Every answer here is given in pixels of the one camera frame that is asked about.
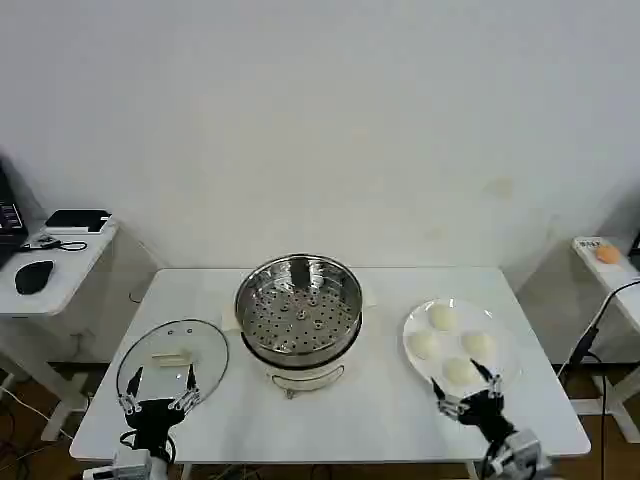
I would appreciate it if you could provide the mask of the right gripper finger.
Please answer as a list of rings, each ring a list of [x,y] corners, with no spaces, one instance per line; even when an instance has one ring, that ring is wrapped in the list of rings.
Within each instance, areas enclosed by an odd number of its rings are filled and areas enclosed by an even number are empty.
[[[486,383],[486,386],[482,390],[474,393],[473,397],[483,396],[490,399],[502,398],[502,377],[499,374],[493,374],[486,366],[473,358],[470,359],[470,362]]]
[[[433,377],[430,378],[430,382],[437,399],[437,408],[441,413],[447,417],[460,417],[466,413],[469,408],[467,404],[460,398],[447,394]]]

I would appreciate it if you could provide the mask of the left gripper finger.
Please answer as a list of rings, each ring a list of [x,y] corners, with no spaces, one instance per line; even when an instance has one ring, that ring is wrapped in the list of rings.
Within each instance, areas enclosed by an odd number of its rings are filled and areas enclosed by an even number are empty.
[[[200,389],[197,385],[194,365],[189,366],[186,388],[171,405],[173,410],[180,410],[184,414],[188,414],[201,401]]]
[[[119,394],[119,403],[125,414],[133,414],[135,411],[140,410],[137,402],[137,394],[142,373],[143,367],[139,367],[133,377],[128,381],[125,392]]]

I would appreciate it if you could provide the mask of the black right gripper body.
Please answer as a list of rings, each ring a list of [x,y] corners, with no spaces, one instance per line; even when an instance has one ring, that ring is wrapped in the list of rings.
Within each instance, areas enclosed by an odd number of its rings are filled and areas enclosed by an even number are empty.
[[[457,420],[477,427],[487,442],[502,444],[515,432],[514,425],[503,415],[504,403],[502,393],[477,392],[460,401]]]

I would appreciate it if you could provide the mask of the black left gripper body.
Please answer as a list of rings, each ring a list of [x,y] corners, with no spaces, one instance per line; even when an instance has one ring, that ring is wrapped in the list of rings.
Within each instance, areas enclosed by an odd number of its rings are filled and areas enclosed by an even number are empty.
[[[126,411],[125,420],[134,432],[134,450],[164,451],[175,448],[169,431],[184,420],[184,410],[170,398],[144,400]]]

